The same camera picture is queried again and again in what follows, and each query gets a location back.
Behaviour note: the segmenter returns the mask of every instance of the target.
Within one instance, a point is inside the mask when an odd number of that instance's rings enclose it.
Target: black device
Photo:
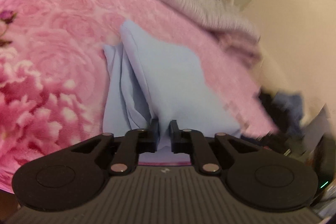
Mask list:
[[[315,224],[311,167],[247,141],[206,138],[170,123],[189,166],[138,165],[155,152],[159,124],[91,138],[23,165],[13,177],[21,209],[7,224]]]

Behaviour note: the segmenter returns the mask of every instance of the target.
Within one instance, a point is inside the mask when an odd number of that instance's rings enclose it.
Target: light blue cloth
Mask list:
[[[213,137],[240,137],[240,126],[206,86],[198,57],[188,48],[158,41],[132,21],[120,28],[122,43],[104,46],[110,74],[103,130],[116,137],[147,128],[158,118],[158,149],[170,146],[168,126],[192,128]]]

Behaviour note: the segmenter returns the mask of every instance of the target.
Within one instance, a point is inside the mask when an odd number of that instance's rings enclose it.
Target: pink blanket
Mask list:
[[[2,190],[12,192],[11,178],[24,163],[101,133],[109,82],[102,45],[120,41],[125,18],[192,49],[246,135],[273,128],[245,68],[210,33],[158,0],[0,0],[3,9],[17,17],[3,37],[13,43],[0,48]]]

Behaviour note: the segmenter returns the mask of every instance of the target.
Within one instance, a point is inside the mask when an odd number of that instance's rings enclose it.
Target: ridged surface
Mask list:
[[[21,208],[8,224],[315,224],[309,209],[268,213],[235,200],[216,177],[193,167],[139,166],[113,177],[104,191],[72,210],[46,213]]]

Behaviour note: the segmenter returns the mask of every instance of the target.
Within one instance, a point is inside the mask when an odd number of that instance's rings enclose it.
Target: purple flower bud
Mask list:
[[[2,12],[0,12],[0,20],[5,22],[6,24],[12,23],[15,17],[16,13],[14,11],[3,10]]]

